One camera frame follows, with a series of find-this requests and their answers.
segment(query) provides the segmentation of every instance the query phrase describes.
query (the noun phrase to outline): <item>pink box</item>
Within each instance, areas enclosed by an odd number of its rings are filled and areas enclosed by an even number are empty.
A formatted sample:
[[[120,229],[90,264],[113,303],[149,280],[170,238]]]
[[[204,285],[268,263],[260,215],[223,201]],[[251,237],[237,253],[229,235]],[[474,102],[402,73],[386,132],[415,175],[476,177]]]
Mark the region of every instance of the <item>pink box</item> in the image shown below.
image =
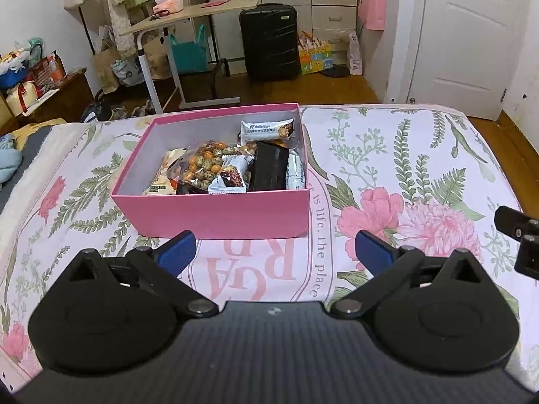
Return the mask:
[[[195,141],[236,141],[241,122],[276,122],[294,118],[297,152],[305,170],[307,155],[297,104],[228,107],[154,119],[120,174],[111,197],[141,235],[172,238],[190,230],[196,238],[254,240],[294,238],[309,226],[309,190],[245,194],[143,196],[167,150]]]

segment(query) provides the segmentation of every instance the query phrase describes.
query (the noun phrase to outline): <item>pink bag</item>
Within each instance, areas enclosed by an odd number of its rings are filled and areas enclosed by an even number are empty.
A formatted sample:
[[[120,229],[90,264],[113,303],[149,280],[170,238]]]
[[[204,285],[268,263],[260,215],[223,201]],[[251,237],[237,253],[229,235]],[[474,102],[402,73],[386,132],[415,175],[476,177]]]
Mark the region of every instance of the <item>pink bag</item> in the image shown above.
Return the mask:
[[[386,0],[360,0],[357,16],[368,30],[384,30]]]

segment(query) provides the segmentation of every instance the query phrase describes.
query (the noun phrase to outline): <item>teal bag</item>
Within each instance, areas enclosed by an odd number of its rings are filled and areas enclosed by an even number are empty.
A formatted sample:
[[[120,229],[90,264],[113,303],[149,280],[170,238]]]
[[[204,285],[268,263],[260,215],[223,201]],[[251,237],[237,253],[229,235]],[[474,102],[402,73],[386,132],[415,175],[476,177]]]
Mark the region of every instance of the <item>teal bag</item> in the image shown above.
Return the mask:
[[[178,42],[174,35],[170,36],[170,44],[178,73],[208,71],[206,53],[206,28],[201,24],[195,42]]]

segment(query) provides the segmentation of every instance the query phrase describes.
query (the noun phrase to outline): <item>floral tablecloth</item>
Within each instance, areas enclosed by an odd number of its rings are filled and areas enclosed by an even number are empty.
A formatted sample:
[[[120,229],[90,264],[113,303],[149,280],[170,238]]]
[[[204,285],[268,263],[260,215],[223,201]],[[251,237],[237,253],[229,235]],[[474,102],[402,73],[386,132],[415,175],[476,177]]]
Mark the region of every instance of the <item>floral tablecloth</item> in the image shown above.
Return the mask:
[[[424,105],[313,106],[302,112],[309,143],[309,235],[199,241],[181,279],[221,306],[228,299],[329,304],[370,277],[354,251],[361,229],[431,256],[465,247],[519,318],[511,371],[537,390],[539,289],[513,271],[518,245],[493,222],[499,205],[518,208],[518,202],[468,119]],[[0,367],[14,389],[40,371],[27,333],[32,310],[80,249],[122,256],[136,246],[163,243],[139,235],[109,196],[150,120],[81,124],[82,137],[63,154],[45,191],[29,196],[33,209],[1,251],[9,260],[0,286]]]

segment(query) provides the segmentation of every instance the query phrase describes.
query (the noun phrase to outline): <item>black suitcase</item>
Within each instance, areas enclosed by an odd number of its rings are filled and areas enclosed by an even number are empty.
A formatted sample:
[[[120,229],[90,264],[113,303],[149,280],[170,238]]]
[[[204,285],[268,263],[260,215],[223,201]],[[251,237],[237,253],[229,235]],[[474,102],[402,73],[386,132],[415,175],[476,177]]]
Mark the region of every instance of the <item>black suitcase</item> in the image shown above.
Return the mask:
[[[245,66],[251,80],[285,80],[300,74],[297,12],[284,4],[261,4],[239,14]]]

